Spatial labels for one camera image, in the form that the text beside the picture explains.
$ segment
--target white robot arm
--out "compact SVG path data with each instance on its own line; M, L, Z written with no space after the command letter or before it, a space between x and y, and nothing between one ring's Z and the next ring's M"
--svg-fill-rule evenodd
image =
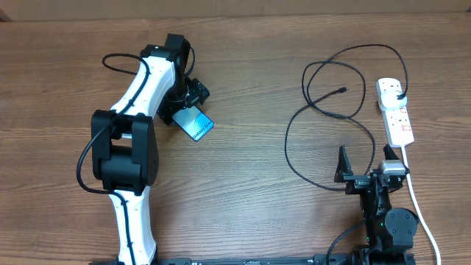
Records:
M194 113L199 110L195 104L204 103L209 96L201 82L183 73L190 48L183 36L172 34L165 46L148 45L141 58L149 67L149 76L132 106L121 113L145 80L146 66L142 62L119 102L110 111L97 110L92 117L92 138L96 138L92 146L93 174L110 193L121 245L118 260L106 264L155 262L157 245L149 215L150 186L158 169L153 118L158 114L166 124L174 120L178 123L176 117L197 124ZM132 139L132 146L113 145L111 140L120 138Z

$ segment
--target wooden table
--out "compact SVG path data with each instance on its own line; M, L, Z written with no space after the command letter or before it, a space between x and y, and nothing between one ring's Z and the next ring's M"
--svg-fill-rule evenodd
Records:
M444 264L471 259L471 15L317 15L0 24L0 264L86 264L113 259L119 242L111 201L83 191L77 158L90 138L96 109L117 102L132 76L110 71L101 58L138 54L183 34L196 49L193 76L210 89L203 110L215 128L194 143L180 128L155 120L160 171L151 191L152 229L160 257L248 258L324 253L361 220L358 196L324 191L298 178L283 154L286 126L305 105L300 77L311 61L364 43L395 47L408 66L408 109L416 141L408 148L422 212ZM366 102L356 118L386 144L375 92L381 77L404 80L395 55L368 48L337 60L359 68ZM131 59L110 63L136 69ZM328 66L312 95L347 86L319 106L351 113L361 98L353 71ZM294 166L333 183L338 148L346 144L362 173L371 142L354 124L302 113L291 128ZM83 175L99 188L91 160ZM413 209L408 189L394 207ZM335 252L364 243L360 230ZM422 228L412 251L433 264Z

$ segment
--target power strip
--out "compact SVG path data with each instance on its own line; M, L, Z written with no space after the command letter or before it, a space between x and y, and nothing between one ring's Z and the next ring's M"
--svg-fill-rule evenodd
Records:
M381 78L376 82L378 104L383 114L384 128L391 147L406 146L414 142L411 120L407 113L407 96L397 99L403 89L393 78Z

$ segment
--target black wire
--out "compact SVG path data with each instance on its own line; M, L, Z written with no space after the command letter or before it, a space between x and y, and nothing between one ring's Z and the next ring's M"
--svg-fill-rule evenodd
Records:
M191 62L191 66L189 68L189 70L185 73L185 76L189 76L191 74L191 72L193 71L193 67L194 67L194 62L196 61L196 57L194 56L194 49L193 47L190 47L190 50L191 50L191 53L193 54L193 62Z
M408 75L407 75L407 68L406 68L406 64L404 63L404 60L403 60L403 57L400 56L399 52L396 51L396 49L392 48L391 46L388 46L388 45L385 45L385 44L364 44L364 45L357 45L357 46L353 46L353 47L350 47L350 48L346 48L346 49L343 49L341 50L340 52L337 52L335 53L334 55L332 55L329 59L327 59L326 61L322 62L322 65L318 67L318 69L314 72L314 74L312 75L311 79L309 80L309 83L308 83L308 86L306 87L306 92L304 91L304 74L305 74L305 71L307 70L307 68L310 66L308 65L306 67L306 69L304 70L304 73L302 75L302 82L301 82L301 86L302 86L302 94L304 95L304 98L306 99L306 102L307 103L313 103L312 100L311 100L311 96L309 95L309 86L312 82L312 79L316 76L316 74L320 71L320 69L322 67L324 67L326 64L328 64L330 61L333 60L333 58L335 58L337 55L341 54L342 52L346 52L348 50L351 50L351 49L357 49L357 48L362 48L362 47L371 47L371 46L379 46L379 47L385 47L387 49L390 49L392 50L398 57L399 57L399 60L400 62L403 64L403 68L404 68L404 74L406 76L406 89L404 90L404 93L400 94L399 96L397 96L398 99L403 99L404 96L406 96L406 93L407 93L407 90L408 90L408 86L409 86L409 82L408 82ZM361 109L361 106L363 105L363 101L364 101L364 97L363 99L361 100L361 104L360 104L360 107L358 107L357 111L354 112L354 114L350 115L349 117L353 117L354 115L356 115L356 113L358 111L360 111ZM317 111L321 112L321 113L324 113L325 115L328 115L328 116L334 116L335 113L329 113L327 111L324 111L324 110L321 110L320 108L318 108L315 104L313 106L314 109L316 109Z
M191 74L191 72L193 71L194 63L195 63L195 61L196 61L196 57L195 57L195 55L194 55L194 49L193 49L193 47L190 47L190 50L191 50L191 53L192 53L192 55L193 55L193 61L191 62L191 66L190 66L189 70L185 73L185 76L186 76L186 77L188 77L188 76ZM138 74L138 73L133 72L133 71L128 71L128 70L123 70L123 69L115 68L115 67L112 67L112 66L106 64L105 61L106 61L107 58L109 58L109 57L116 57L116 55L117 55L117 54L108 54L108 55L104 56L103 59L102 59L103 65L104 65L106 68L111 69L111 70L113 70L113 71L118 71L118 72L121 72L121 73L132 74L132 75Z
M77 162L77 170L76 170L76 174L77 174L77 182L79 183L80 187L82 187L84 190L88 191L88 192L91 192L91 193L95 193L95 194L112 194L116 197L118 197L120 200L121 200L121 205L123 205L123 210L124 210L124 225L126 227L126 239L127 239L127 247L130 249L130 255L131 255L131 261L132 261L132 265L135 265L135 257L134 257L134 252L132 251L132 242L131 242L131 235L130 235L130 225L129 225L129 217L128 217L128 214L127 214L127 205L126 205L126 200L123 198L122 195L120 195L119 193L116 193L114 191L104 191L104 190L97 190L97 189L93 189L93 188L89 188L86 186L86 184L83 183L83 180L82 180L82 164L83 164L83 161L85 159L85 156L87 155L88 151L90 151L90 148L92 147L94 141L105 131L108 129L109 126L111 126L113 124L113 122L121 115L123 115L124 113L126 113L130 107L132 107L132 105L134 104L134 101L138 98L139 96L139 93L143 90L144 86L146 85L146 82L147 80L149 79L149 75L150 75L150 69L149 69L149 65L147 64L147 62L142 59L141 57L139 56L136 56L136 55L133 55L133 54L122 54L122 53L115 53L115 54L108 54L108 55L105 55L103 57L103 60L102 60L102 63L103 65L106 67L106 68L109 68L111 70L114 70L114 71L119 71L119 72L122 72L122 73L126 73L126 74L134 74L136 75L135 72L132 72L132 71L126 71L126 70L121 70L121 69L117 69L117 68L114 68L112 66L109 66L108 64L106 64L106 59L109 58L109 57L130 57L130 58L134 58L134 59L137 59L137 60L140 60L144 66L146 67L146 73L145 73L145 76L144 76L144 80L142 81L141 83L141 86L139 86L138 90L135 92L134 96L132 96L132 98L128 101L127 105L118 113L116 114L110 121L110 123L108 125L105 125L103 126L103 128L98 131L98 133L88 142L87 146L83 149L82 151L82 154L80 155L80 158Z
M305 73L306 71L308 70L309 67L311 67L312 65L315 65L315 64L325 64L326 62L325 61L318 61L318 62L312 62L312 63L309 63L305 69L304 69L304 72L302 73L302 80L301 80L301 83L304 84L304 77L305 77ZM352 121L354 123L356 123L359 127L361 127L367 134L368 136L371 138L371 141L372 141L372 145L373 145L373 149L372 149L372 157L371 157L371 160L369 161L369 165L368 167L366 168L366 171L365 171L365 174L368 174L368 171L369 169L371 168L371 165L373 164L373 160L375 159L375 153L376 153L376 142L375 142L375 138L373 137L373 134L365 127L363 126L360 122L356 121L355 119L353 119L352 117L354 115L356 115L358 113L358 111L360 111L361 107L363 106L363 102L364 102L364 98L365 98L365 95L366 95L366 81L365 81L365 78L363 76L363 74L355 67L349 65L349 64L346 64L346 63L342 63L342 62L336 62L336 61L330 61L328 63L332 63L332 64L336 64L336 65L340 65L340 66L346 66L348 68L351 68L352 70L356 71L360 77L361 77L361 80L363 81L363 96L362 96L362 100L361 100L361 103L360 103L360 107L357 109L357 111L354 112L354 114L350 115L350 116L344 116L342 114L336 114L336 113L329 113L329 114L332 114L332 115L328 115L326 114L327 116L331 116L331 117L334 117L334 118L338 118L338 119L347 119L349 121ZM293 122L293 120L304 110L307 110L309 107L314 107L314 109L318 108L316 106L316 103L318 102L321 102L323 99L326 99L327 97L329 96L332 96L336 93L343 93L347 91L346 88L340 88L339 90L337 91L334 91L334 92L330 92L322 97L320 97L319 99L316 99L314 102L309 102L309 99L306 95L305 95L305 92L304 92L304 85L302 85L302 92L303 94L305 95L305 99L308 101L308 104L302 108L300 108L292 117L291 117L291 120L289 121L288 123L288 127L286 128L286 134L285 134L285 158L286 158L286 162L288 162L288 165L289 167L291 168L291 170L297 174L299 177L301 177L303 180L309 182L310 184L313 184L319 188L323 188L325 190L328 190L328 191L344 191L345 189L344 188L330 188L330 187L327 187L327 186L324 186L324 185L321 185L321 184L318 184L318 183L315 183L314 181L312 180L309 180L308 178L302 176L296 169L294 169L294 167L291 165L291 162L289 161L289 158L288 158L288 153L287 153L287 145L288 145L288 132L289 132L289 128L291 127L291 123Z
M347 230L345 230L342 234L340 234L339 237L336 238L336 240L334 240L331 244L331 246L329 247L329 250L327 251L327 255L325 256L325 263L327 265L330 265L330 254L332 253L332 250L333 248L336 246L336 244L342 239L344 238L346 235L348 235L349 233L357 230L360 226L362 226L364 223L365 223L365 219L363 219L363 221L359 222L358 224L356 225L353 225L352 227L348 228Z

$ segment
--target card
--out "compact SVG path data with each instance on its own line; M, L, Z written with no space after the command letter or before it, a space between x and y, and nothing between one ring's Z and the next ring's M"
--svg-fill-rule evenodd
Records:
M201 140L214 127L213 121L196 106L178 111L173 119L194 141Z

